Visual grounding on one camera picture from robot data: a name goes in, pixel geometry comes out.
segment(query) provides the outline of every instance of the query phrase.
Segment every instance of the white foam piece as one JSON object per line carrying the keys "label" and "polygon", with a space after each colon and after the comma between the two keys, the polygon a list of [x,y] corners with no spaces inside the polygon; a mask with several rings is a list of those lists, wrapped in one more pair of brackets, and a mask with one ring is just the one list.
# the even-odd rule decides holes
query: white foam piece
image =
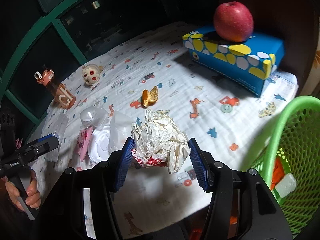
{"label": "white foam piece", "polygon": [[296,189],[297,181],[292,173],[286,174],[283,179],[275,186],[281,198],[286,197]]}

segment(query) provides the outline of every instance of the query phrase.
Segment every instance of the hand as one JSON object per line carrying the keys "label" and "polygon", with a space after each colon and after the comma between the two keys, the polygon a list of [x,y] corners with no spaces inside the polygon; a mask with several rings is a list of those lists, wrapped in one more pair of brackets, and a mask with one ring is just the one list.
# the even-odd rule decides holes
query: hand
{"label": "hand", "polygon": [[[31,169],[31,183],[26,190],[28,194],[28,197],[26,199],[26,204],[31,208],[38,208],[41,203],[40,192],[37,190],[37,186],[38,186],[38,182],[36,180],[36,172]],[[17,200],[17,198],[20,196],[20,192],[16,188],[16,186],[11,182],[6,181],[5,188],[9,194],[9,197],[12,203],[15,204],[20,210],[24,211],[20,202]]]}

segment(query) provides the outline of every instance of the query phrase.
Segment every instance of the apple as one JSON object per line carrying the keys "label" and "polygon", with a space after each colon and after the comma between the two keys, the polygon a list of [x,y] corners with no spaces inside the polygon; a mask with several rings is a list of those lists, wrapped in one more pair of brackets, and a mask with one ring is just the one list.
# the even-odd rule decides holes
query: apple
{"label": "apple", "polygon": [[253,18],[240,2],[222,3],[213,16],[217,34],[226,41],[246,41],[253,32]]}

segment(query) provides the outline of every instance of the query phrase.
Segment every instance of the orange water bottle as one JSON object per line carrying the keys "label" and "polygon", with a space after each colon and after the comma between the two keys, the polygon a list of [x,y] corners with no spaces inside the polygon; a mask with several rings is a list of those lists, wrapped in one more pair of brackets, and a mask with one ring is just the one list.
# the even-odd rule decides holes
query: orange water bottle
{"label": "orange water bottle", "polygon": [[62,108],[69,109],[73,106],[76,97],[66,89],[64,84],[54,80],[54,72],[52,69],[46,69],[42,75],[37,71],[35,73],[35,78],[37,79],[38,84],[44,85],[44,87],[50,91]]}

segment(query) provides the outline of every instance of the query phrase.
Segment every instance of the bottle cap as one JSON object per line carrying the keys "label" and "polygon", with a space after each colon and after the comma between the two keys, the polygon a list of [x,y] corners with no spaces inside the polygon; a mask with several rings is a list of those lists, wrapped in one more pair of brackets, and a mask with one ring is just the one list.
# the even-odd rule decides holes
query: bottle cap
{"label": "bottle cap", "polygon": [[49,81],[53,78],[53,76],[54,76],[54,72],[52,69],[50,70],[46,69],[42,73],[42,75],[38,71],[35,73],[35,78],[38,84],[43,84],[44,86],[46,86],[49,83]]}

